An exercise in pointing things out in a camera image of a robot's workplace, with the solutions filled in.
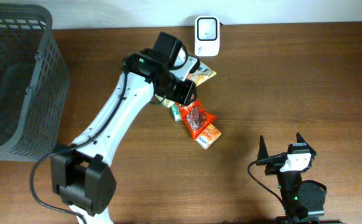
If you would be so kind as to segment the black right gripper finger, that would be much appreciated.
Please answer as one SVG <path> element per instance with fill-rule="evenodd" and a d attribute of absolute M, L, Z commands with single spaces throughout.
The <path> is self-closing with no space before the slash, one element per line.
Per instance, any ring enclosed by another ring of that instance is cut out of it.
<path fill-rule="evenodd" d="M 304 138 L 302 137 L 302 135 L 300 133 L 296 134 L 296 139 L 297 139 L 297 143 L 306 143 L 306 141 L 304 140 Z"/>
<path fill-rule="evenodd" d="M 259 138 L 259 151 L 258 151 L 257 159 L 266 159 L 268 157 L 269 157 L 269 155 L 268 155 L 266 143 L 264 141 L 264 136 L 260 135 L 260 138 Z"/>

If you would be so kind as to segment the beige wet wipes pack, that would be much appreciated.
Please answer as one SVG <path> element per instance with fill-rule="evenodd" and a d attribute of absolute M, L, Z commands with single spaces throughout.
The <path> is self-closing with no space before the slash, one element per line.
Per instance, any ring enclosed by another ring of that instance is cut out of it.
<path fill-rule="evenodd" d="M 202 83 L 206 82 L 207 80 L 216 76 L 216 74 L 217 74 L 216 71 L 212 70 L 210 67 L 208 67 L 204 63 L 200 63 L 200 66 L 193 73 L 189 73 L 186 76 L 186 79 L 193 81 L 196 84 L 196 86 L 199 86 Z M 164 106 L 166 108 L 170 108 L 172 105 L 175 104 L 174 101 L 168 100 L 168 99 L 163 99 L 163 97 L 161 97 L 161 96 L 155 95 L 155 97 L 159 101 L 161 101 L 162 106 Z"/>

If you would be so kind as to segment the teal tissue pack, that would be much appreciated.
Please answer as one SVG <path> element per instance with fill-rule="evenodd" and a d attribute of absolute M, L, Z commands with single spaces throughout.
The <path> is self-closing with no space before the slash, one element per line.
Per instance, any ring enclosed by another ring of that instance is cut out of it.
<path fill-rule="evenodd" d="M 172 115 L 174 117 L 174 121 L 178 122 L 182 120 L 182 115 L 180 114 L 180 110 L 179 107 L 174 103 L 171 107 L 170 107 L 171 111 L 172 111 Z"/>

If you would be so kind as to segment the red snack bag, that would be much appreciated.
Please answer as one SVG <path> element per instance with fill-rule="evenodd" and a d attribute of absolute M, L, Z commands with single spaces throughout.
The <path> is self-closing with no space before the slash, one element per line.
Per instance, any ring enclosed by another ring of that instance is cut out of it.
<path fill-rule="evenodd" d="M 176 105 L 179 108 L 182 121 L 185 123 L 193 139 L 196 139 L 205 128 L 217 119 L 216 115 L 204 109 L 199 99 L 187 106 L 178 103 Z"/>

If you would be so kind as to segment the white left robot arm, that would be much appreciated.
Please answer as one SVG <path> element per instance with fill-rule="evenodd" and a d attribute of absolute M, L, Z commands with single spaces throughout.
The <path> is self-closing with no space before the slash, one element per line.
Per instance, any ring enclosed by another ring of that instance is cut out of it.
<path fill-rule="evenodd" d="M 116 190 L 110 169 L 130 125 L 155 96 L 181 105 L 197 99 L 187 76 L 200 66 L 178 38 L 160 33 L 153 48 L 129 54 L 111 96 L 70 146 L 58 145 L 50 158 L 53 192 L 79 223 L 111 223 L 108 205 Z"/>

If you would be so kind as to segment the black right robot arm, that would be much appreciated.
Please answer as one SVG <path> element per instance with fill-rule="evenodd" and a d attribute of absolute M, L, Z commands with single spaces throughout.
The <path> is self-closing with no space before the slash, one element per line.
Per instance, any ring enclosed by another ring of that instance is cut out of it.
<path fill-rule="evenodd" d="M 276 217 L 276 223 L 319 223 L 325 213 L 327 187 L 314 180 L 302 179 L 302 173 L 311 168 L 317 153 L 299 133 L 296 141 L 289 144 L 287 152 L 270 156 L 261 136 L 255 164 L 264 166 L 266 175 L 277 177 L 285 215 Z"/>

